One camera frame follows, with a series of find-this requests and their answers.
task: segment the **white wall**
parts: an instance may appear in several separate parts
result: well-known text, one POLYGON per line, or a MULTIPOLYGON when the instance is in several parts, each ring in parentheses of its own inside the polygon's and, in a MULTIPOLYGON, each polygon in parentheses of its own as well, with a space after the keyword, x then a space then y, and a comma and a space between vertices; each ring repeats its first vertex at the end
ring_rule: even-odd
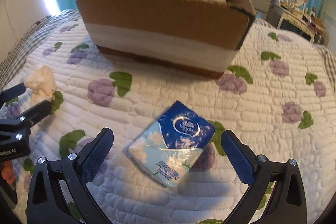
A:
POLYGON ((0 0, 0 62, 27 29, 47 15, 44 0, 0 0))
POLYGON ((336 55, 336 0, 326 0, 322 23, 324 45, 336 55))

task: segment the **screw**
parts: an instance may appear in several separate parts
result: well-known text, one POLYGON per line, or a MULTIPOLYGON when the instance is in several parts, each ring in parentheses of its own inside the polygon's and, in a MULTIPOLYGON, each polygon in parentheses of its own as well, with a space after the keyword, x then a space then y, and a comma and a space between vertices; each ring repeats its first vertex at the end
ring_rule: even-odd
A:
POLYGON ((68 159, 69 160, 74 160, 75 158, 77 158, 77 155, 75 153, 71 153, 69 156, 68 156, 68 159))
POLYGON ((258 160, 261 161, 261 162, 265 162, 267 161, 267 158, 265 155, 258 155, 258 160))
POLYGON ((16 135, 16 139, 17 139, 18 141, 20 141, 20 140, 22 139, 22 134, 21 134, 21 133, 18 133, 18 134, 16 135))
POLYGON ((289 164, 295 166, 296 165, 296 160, 289 159, 289 164))
POLYGON ((45 162, 45 157, 40 157, 40 158, 37 160, 37 162, 38 162, 39 164, 44 163, 44 162, 45 162))

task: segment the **bed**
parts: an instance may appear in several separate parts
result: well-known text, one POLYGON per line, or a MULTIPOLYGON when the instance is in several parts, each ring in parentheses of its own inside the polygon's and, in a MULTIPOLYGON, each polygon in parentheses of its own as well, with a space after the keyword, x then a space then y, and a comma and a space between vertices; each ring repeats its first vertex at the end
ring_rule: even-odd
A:
MULTIPOLYGON (((214 122, 217 134, 231 129, 256 154, 280 162, 296 159, 308 224, 330 202, 336 190, 336 62, 325 47, 257 19, 225 75, 215 81, 102 55, 77 10, 42 24, 0 70, 1 86, 20 83, 41 64, 53 69, 57 83, 54 114, 32 127, 31 154, 13 160, 18 196, 13 211, 22 223, 37 159, 57 160, 78 152, 103 127, 114 131, 115 142, 88 188, 114 224, 221 223, 247 186, 216 140, 174 189, 153 182, 124 154, 124 148, 176 100, 214 122), (118 92, 118 80, 125 75, 131 77, 118 92)), ((27 90, 18 98, 17 111, 30 107, 30 94, 27 90)), ((4 106, 0 118, 8 117, 12 108, 4 106)), ((252 220, 261 217, 271 190, 270 185, 252 220)), ((65 198, 73 206, 68 194, 65 198)))

